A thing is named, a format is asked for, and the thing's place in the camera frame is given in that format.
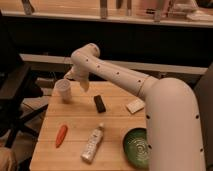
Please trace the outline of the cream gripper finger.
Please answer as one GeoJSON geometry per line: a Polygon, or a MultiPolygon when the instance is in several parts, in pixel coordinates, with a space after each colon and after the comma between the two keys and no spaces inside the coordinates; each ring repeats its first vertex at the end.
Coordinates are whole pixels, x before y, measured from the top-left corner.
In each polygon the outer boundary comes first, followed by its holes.
{"type": "Polygon", "coordinates": [[[85,92],[87,92],[89,90],[89,81],[88,80],[81,81],[80,86],[85,92]]]}
{"type": "Polygon", "coordinates": [[[68,79],[68,80],[72,80],[73,79],[73,73],[70,71],[68,71],[64,76],[64,79],[68,79]]]}

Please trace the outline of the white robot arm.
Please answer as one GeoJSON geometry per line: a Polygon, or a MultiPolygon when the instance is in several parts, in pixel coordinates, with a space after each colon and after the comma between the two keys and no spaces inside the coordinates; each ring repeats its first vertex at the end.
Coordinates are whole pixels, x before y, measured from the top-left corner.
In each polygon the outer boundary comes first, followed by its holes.
{"type": "Polygon", "coordinates": [[[100,59],[89,43],[71,54],[68,78],[89,88],[91,73],[145,102],[149,171],[206,171],[200,112],[193,90],[176,78],[157,79],[100,59]]]}

